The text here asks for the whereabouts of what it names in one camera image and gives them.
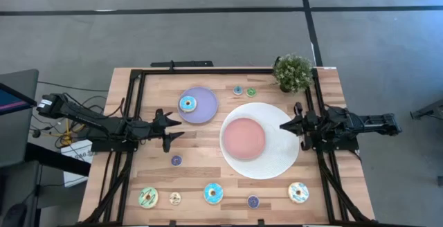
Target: wooden tabletop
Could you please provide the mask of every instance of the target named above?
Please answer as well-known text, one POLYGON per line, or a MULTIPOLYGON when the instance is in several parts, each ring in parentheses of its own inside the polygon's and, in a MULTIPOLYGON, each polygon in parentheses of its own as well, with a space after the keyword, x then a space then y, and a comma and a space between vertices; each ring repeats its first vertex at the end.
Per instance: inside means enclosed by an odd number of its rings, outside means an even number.
MULTIPOLYGON (((121 98, 126 96, 130 71, 130 68, 114 70, 106 114, 113 112, 121 98)), ((318 74, 325 103, 345 107, 337 70, 318 68, 318 74)), ((123 223, 169 224, 170 220, 177 220, 177 224, 256 224, 258 219, 263 218, 267 224, 326 224, 328 221, 320 172, 316 154, 312 150, 300 151, 296 162, 280 176, 255 180, 234 171, 224 160, 219 148, 220 127, 225 117, 240 105, 249 102, 269 103, 291 118, 296 102, 301 102, 303 108, 307 109, 304 93, 283 93, 274 83, 275 79, 271 75, 148 75, 143 92, 142 119, 151 121, 155 110, 163 108, 164 112, 174 112, 171 119, 182 122, 182 125, 168 128, 168 131, 186 133, 174 140, 167 154, 163 152, 161 140, 147 141, 145 145, 139 146, 132 163, 123 223), (254 87, 257 95, 254 98, 245 94, 235 96, 233 88, 236 85, 254 87), (180 95, 186 89, 196 86, 209 87, 219 100, 217 114, 204 125, 191 125, 182 121, 177 113, 180 95), (170 161, 174 155, 183 157, 180 167, 171 166, 170 161), (289 184, 297 181, 309 188, 309 199, 303 204, 294 204, 287 196, 289 184), (203 197, 204 187, 211 182, 220 184, 224 189, 224 198, 214 206, 206 203, 203 197), (140 191, 147 186, 159 191, 157 205, 149 210, 138 205, 140 191), (171 192, 181 193, 182 200, 178 206, 170 204, 168 197, 171 192), (246 198, 252 194, 260 198, 260 207, 256 210, 246 204, 246 198)), ((311 91, 318 112, 315 88, 312 87, 311 91)), ((336 152, 336 155, 343 189, 363 214, 373 218, 360 161, 346 151, 336 152)), ((107 157, 108 153, 99 153, 93 158, 79 221, 87 218, 98 205, 107 157)), ((112 157, 106 186, 109 185, 113 160, 112 157)), ((340 219, 336 195, 331 191, 335 215, 340 219)), ((117 192, 111 214, 113 220, 116 219, 119 198, 120 192, 117 192)))

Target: donut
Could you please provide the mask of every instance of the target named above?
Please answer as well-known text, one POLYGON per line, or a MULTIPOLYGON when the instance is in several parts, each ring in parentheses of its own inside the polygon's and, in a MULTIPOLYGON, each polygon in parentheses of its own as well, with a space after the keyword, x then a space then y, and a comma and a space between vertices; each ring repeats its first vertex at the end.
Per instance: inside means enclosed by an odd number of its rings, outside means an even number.
POLYGON ((288 195, 294 203, 304 203, 309 197, 309 191, 304 183, 295 182, 289 186, 288 195))
POLYGON ((246 95, 249 97, 254 97, 257 95, 257 91, 254 88, 249 88, 246 90, 246 95))
POLYGON ((210 183, 203 191, 206 202, 218 204, 223 199, 223 188, 217 183, 210 183))
POLYGON ((195 107, 197 107, 197 101, 192 96, 183 96, 180 99, 180 109, 183 112, 192 112, 194 111, 195 107))
POLYGON ((258 199, 257 196, 251 195, 251 196, 248 197, 248 206, 249 206, 249 208, 257 209, 259 205, 260 205, 260 200, 258 199))
POLYGON ((182 160, 183 160, 183 159, 181 158, 181 156, 175 155, 175 156, 172 157, 172 159, 171 159, 171 164, 172 164, 173 166, 180 166, 182 160))
POLYGON ((234 87, 233 92, 235 95, 240 96, 243 94, 243 88, 237 85, 234 87))
POLYGON ((141 190, 140 196, 138 196, 138 204, 141 207, 150 209, 157 204, 159 200, 159 194, 155 188, 147 187, 141 190))
POLYGON ((171 193, 171 195, 169 196, 169 202, 173 206, 177 206, 181 202, 181 195, 180 195, 180 193, 178 193, 178 192, 171 193))

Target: potted plant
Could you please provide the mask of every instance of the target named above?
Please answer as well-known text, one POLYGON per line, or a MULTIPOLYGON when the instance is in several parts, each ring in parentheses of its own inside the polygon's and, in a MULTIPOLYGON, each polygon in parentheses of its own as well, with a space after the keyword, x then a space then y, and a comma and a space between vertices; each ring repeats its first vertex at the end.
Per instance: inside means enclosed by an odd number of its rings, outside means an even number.
POLYGON ((277 57, 273 69, 283 92, 304 91, 312 83, 311 61, 305 57, 294 54, 277 57))

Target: pink plate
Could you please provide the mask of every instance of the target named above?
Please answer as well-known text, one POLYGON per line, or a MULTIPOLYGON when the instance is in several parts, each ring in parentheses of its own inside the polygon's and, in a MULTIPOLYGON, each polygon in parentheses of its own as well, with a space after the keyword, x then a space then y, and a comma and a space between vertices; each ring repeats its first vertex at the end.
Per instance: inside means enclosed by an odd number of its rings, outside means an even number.
POLYGON ((238 118, 229 123, 224 131, 224 147, 234 158, 257 158, 264 150, 262 126, 249 118, 238 118))

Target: white plate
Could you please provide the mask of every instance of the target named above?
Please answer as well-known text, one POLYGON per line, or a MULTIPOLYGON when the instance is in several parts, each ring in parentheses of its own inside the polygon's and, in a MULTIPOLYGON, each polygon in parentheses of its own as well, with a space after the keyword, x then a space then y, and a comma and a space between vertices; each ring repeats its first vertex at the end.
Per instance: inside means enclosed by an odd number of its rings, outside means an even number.
POLYGON ((279 108, 262 102, 248 103, 232 110, 220 130, 220 148, 226 162, 236 172, 251 179, 270 179, 282 174, 296 161, 299 150, 298 137, 280 129, 281 124, 290 120, 279 108), (224 131, 230 122, 238 118, 255 120, 264 130, 264 150, 253 160, 236 159, 224 148, 224 131))

